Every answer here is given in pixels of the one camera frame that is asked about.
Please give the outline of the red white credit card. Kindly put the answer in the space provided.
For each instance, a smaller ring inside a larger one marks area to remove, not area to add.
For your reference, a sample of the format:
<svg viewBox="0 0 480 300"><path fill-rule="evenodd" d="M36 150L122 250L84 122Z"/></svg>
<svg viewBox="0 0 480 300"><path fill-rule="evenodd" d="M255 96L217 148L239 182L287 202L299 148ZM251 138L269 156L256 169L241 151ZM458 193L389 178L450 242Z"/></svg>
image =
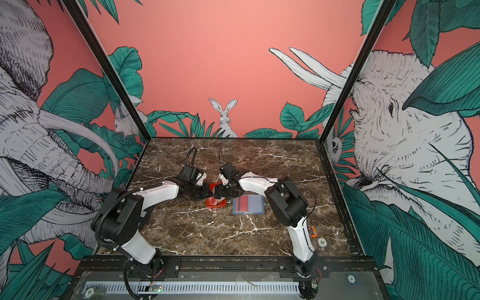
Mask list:
<svg viewBox="0 0 480 300"><path fill-rule="evenodd" d="M236 200L236 214L248 214L249 213L249 197L241 196Z"/></svg>

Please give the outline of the blue card holder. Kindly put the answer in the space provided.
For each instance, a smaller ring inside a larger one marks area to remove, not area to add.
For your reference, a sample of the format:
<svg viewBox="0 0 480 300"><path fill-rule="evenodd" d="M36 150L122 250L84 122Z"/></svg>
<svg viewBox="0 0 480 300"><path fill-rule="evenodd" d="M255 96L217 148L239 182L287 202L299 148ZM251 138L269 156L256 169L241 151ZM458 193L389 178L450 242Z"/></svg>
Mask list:
<svg viewBox="0 0 480 300"><path fill-rule="evenodd" d="M248 194L243 196L249 197L249 213L246 215L263 215L265 213L265 206L266 206L265 197L258 194ZM235 213L237 199L238 197L234 198L232 201L232 213L234 215L243 215L243 214Z"/></svg>

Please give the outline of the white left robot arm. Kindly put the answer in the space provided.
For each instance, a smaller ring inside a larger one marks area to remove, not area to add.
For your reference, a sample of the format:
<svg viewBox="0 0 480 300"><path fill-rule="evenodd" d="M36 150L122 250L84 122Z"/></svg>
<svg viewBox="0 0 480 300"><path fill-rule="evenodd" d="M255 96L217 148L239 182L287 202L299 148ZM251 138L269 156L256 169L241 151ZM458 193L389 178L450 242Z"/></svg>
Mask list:
<svg viewBox="0 0 480 300"><path fill-rule="evenodd" d="M192 201L213 196L208 183L202 185L165 181L159 186L113 189L91 223L98 245L119 251L129 260L148 265L157 250L140 233L144 210L164 201L187 197Z"/></svg>

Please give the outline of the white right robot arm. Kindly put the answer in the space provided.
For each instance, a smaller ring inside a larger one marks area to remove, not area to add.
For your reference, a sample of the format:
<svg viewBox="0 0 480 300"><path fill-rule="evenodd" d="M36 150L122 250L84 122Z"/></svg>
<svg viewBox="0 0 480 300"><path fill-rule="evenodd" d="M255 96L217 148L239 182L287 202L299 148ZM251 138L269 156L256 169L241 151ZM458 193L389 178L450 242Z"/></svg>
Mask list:
<svg viewBox="0 0 480 300"><path fill-rule="evenodd" d="M305 273L313 268L316 250L308 231L308 202L289 177L274 179L247 172L242 176L220 173L219 179L222 185L216 188L217 199L237 198L246 192L265 197L278 222L287 227L297 269Z"/></svg>

